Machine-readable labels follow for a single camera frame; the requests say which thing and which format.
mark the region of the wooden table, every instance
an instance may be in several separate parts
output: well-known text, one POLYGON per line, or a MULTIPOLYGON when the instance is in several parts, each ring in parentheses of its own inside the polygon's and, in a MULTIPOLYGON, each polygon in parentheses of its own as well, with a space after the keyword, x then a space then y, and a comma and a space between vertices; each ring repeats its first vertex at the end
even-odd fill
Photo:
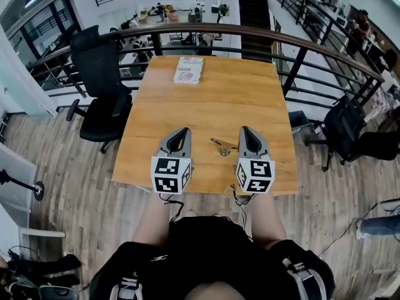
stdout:
POLYGON ((269 142, 276 162, 273 194, 296 194, 293 138, 275 67, 204 57, 199 84, 175 84, 178 61, 178 56, 151 59, 126 124, 112 180, 151 187, 151 156, 160 140, 189 127, 194 172, 186 191, 223 194, 234 183, 241 193, 235 177, 238 152, 223 157, 210 138, 237 144, 240 128, 249 126, 269 142))

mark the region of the black shirt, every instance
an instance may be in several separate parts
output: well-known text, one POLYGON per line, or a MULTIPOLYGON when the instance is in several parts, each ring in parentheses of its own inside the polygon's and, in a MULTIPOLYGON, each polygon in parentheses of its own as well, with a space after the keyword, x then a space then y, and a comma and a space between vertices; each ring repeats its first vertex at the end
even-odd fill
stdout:
POLYGON ((298 287, 282 260, 317 271, 330 299, 329 266, 293 241, 258 248, 241 226, 224 217, 190 217, 171 223, 164 248, 125 242, 96 274, 90 299, 107 299, 123 277, 137 274, 144 300, 184 299, 202 283, 221 281, 245 299, 299 299, 298 287))

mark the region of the black stand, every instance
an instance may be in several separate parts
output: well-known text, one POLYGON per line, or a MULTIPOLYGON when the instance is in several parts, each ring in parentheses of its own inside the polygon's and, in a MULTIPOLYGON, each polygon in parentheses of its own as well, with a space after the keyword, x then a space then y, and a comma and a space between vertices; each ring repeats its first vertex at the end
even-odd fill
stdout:
POLYGON ((10 177, 6 170, 0 171, 0 184, 8 183, 11 181, 12 183, 18 184, 21 187, 24 187, 26 189, 30 189, 33 191, 33 196, 37 201, 42 201, 43 196, 44 196, 44 184, 41 181, 38 181, 35 183, 33 186, 28 186, 27 184, 18 181, 17 179, 14 179, 13 177, 10 177))

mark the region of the lower floor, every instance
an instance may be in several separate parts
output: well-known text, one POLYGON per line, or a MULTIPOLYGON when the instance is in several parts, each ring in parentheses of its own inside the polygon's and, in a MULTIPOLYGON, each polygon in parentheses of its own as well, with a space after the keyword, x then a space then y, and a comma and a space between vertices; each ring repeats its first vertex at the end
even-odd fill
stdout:
MULTIPOLYGON (((112 182, 119 143, 101 154, 101 144, 79 138, 82 118, 66 122, 66 113, 61 110, 56 119, 12 116, 5 145, 36 164, 37 179, 46 186, 44 199, 32 202, 31 227, 66 233, 64 239, 31 239, 30 246, 41 259, 55 259, 63 252, 75 254, 83 264, 79 274, 85 286, 116 248, 132 239, 148 193, 112 182)), ((287 235, 304 249, 322 253, 334 273, 336 300, 366 299, 397 270, 400 248, 394 237, 358 241, 354 221, 341 239, 323 251, 352 219, 365 215, 378 201, 398 197, 400 157, 395 161, 362 157, 346 166, 334 157, 324 173, 321 164, 327 149, 306 147, 306 136, 297 134, 294 142, 299 194, 276 198, 287 235), (374 273, 377 270, 385 273, 374 273)), ((241 222, 231 196, 186 193, 182 198, 183 214, 193 210, 198 216, 220 214, 241 222)), ((246 207, 249 231, 251 213, 246 207)), ((376 208, 368 217, 384 215, 376 208)), ((81 295, 88 297, 87 291, 81 295)))

